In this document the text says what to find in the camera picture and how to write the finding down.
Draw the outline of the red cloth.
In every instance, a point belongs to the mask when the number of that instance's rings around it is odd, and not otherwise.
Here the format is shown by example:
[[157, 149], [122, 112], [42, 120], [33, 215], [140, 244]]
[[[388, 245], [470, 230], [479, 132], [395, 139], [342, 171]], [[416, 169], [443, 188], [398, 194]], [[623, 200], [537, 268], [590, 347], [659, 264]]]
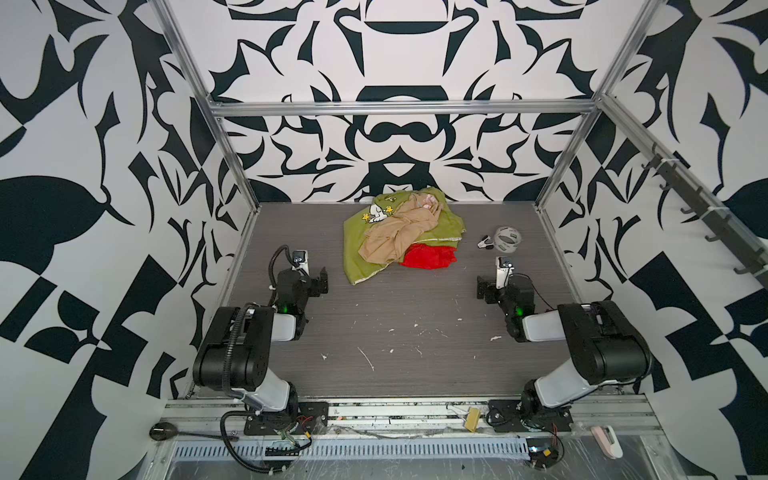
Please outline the red cloth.
[[413, 244], [406, 251], [400, 264], [406, 268], [438, 270], [457, 261], [453, 246]]

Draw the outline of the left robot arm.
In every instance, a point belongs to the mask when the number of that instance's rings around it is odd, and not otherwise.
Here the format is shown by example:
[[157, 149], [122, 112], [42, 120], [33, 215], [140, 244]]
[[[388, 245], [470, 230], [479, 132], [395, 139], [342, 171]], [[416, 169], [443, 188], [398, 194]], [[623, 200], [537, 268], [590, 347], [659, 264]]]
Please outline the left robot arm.
[[287, 269], [277, 276], [273, 304], [219, 308], [193, 363], [194, 384], [238, 400], [255, 413], [295, 416], [296, 388], [270, 369], [271, 347], [300, 339], [308, 301], [328, 290], [326, 269], [316, 277]]

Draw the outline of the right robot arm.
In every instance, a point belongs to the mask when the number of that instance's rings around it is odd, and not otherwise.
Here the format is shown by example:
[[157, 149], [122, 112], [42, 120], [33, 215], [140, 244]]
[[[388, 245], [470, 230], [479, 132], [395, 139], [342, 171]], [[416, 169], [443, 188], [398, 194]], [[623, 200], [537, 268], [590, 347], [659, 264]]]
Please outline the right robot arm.
[[613, 301], [564, 303], [537, 313], [536, 289], [522, 274], [501, 281], [479, 276], [476, 295], [499, 306], [516, 342], [567, 345], [568, 360], [526, 384], [518, 404], [523, 419], [563, 409], [604, 386], [632, 385], [652, 369], [647, 342]]

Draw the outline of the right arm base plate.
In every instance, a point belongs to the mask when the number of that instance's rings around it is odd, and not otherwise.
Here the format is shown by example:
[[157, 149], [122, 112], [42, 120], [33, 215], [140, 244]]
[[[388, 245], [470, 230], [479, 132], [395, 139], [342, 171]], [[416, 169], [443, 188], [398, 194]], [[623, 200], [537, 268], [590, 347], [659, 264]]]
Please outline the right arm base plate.
[[561, 433], [571, 431], [573, 418], [569, 406], [526, 407], [517, 399], [492, 399], [485, 421], [496, 433]]

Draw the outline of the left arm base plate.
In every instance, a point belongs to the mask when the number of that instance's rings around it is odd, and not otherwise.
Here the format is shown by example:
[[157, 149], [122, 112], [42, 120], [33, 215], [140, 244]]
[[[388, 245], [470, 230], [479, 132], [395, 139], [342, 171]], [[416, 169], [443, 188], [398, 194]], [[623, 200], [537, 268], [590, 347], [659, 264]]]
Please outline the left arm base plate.
[[314, 434], [327, 426], [329, 416], [328, 402], [301, 401], [289, 404], [280, 412], [250, 413], [245, 421], [244, 434], [247, 436], [265, 436], [287, 430], [289, 433], [306, 431]]

